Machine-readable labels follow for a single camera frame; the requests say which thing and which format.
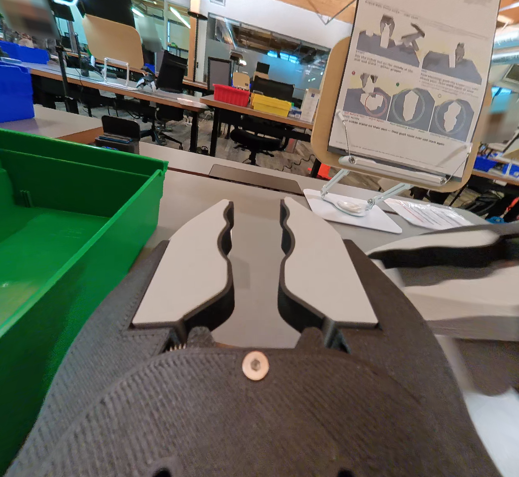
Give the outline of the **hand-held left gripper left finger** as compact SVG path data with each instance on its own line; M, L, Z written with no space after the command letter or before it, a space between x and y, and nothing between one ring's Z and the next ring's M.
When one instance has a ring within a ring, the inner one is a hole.
M223 199L170 237L133 316L136 329L168 326L184 342L192 329L214 331L230 318L233 227L234 203Z

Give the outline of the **black charger case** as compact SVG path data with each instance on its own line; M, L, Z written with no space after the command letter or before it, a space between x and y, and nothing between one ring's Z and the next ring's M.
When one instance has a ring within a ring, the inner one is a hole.
M95 138L96 147L139 155L141 129L137 122L109 115L102 116L101 122L103 133Z

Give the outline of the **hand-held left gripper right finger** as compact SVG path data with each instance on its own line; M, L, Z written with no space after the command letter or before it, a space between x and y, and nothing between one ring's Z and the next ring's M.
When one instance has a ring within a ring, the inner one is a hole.
M341 235L325 220L285 197L278 311L294 330L374 329L378 319Z

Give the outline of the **red plastic bin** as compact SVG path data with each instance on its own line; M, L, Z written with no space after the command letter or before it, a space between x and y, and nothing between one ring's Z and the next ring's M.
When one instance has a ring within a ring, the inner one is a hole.
M224 84L213 85L213 97L215 101L225 104L247 107L250 99L250 91Z

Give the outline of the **green plastic bin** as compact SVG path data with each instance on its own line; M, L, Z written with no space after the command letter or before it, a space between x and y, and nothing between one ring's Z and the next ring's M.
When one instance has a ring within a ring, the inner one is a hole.
M168 163L1 129L1 474L152 236Z

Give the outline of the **black office chair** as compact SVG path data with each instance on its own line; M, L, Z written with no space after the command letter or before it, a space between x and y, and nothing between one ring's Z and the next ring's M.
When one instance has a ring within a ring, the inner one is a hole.
M286 150L291 139L310 142L310 134L298 131L291 125L264 118L229 114L222 121L230 126L229 137L236 144L235 149L250 152L250 165L256 165L258 154L273 157L274 152Z
M145 86L150 86L152 91L162 90L172 94L182 94L186 68L186 59L164 51L158 75L153 74L149 68L144 68L145 75L139 79L136 87L137 89L143 89ZM154 132L154 140L160 145L165 145L166 141L169 140L177 143L179 149L183 150L181 141L165 134L167 122L180 122L183 118L183 109L177 106L156 104L154 120L159 124L159 130Z

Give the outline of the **blue plastic bin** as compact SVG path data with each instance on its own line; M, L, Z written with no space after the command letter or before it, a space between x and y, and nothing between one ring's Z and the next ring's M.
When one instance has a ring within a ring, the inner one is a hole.
M1 123L35 117L30 70L1 61Z

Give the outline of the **yellow plastic bin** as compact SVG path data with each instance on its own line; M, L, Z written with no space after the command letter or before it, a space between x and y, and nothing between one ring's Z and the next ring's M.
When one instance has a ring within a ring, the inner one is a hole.
M255 111L286 118L289 115L292 102L252 93L250 97L250 105Z

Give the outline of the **wooden office table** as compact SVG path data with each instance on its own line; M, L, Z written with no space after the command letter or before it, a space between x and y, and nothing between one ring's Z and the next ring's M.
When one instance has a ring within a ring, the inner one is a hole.
M198 151L198 130L199 115L208 110L209 107L203 104L199 98L187 95L167 92L162 90L153 91L151 85L137 87L135 82L129 82L127 86L122 79L109 79L108 83L102 79L85 77L80 75L80 71L74 68L65 70L68 88L73 95L77 95L83 101L84 106L90 108L89 94L83 94L85 88L97 89L102 92L110 92L121 98L109 98L108 104L112 104L115 109L125 110L131 114L143 114L152 123L149 130L141 131L141 137L150 136L152 141L163 145L164 140L178 143L177 139L165 134L165 119L160 119L168 111L166 107L173 108L174 113L187 113L191 116L191 134L189 151Z
M247 115L260 118L269 122L276 122L284 126L283 129L273 130L271 136L278 138L295 139L301 142L310 143L313 124L312 122L302 121L297 118L282 117L276 114L266 113L252 109L250 106L238 106L228 104L214 99L213 95L199 98L200 103L205 104L214 110L213 126L211 131L209 156L215 157L217 152L217 140L220 132L220 124L234 124L238 121L238 116Z

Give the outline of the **paper sheet with lines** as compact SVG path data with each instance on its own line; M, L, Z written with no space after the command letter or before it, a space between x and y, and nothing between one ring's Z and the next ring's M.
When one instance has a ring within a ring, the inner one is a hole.
M450 208L436 207L402 201L394 198L385 200L385 204L408 223L433 231L471 226L471 222Z

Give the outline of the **printed instruction sheet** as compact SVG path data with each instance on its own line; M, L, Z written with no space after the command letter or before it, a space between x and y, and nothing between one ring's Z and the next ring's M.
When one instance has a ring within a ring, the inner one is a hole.
M343 169L463 177L501 0L357 0L328 151Z

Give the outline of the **rounded wooden board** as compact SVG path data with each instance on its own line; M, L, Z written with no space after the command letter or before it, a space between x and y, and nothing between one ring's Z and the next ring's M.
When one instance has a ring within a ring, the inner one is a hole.
M143 68L141 38L134 27L92 15L82 18L82 27L95 59L103 61L107 57L128 63L131 69Z

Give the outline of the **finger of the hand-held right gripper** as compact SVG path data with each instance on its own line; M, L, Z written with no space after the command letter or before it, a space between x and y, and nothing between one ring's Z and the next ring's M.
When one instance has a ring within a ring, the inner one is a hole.
M455 227L401 239L367 253L389 268L487 268L518 260L518 224Z
M518 340L518 263L400 268L399 283L435 334Z

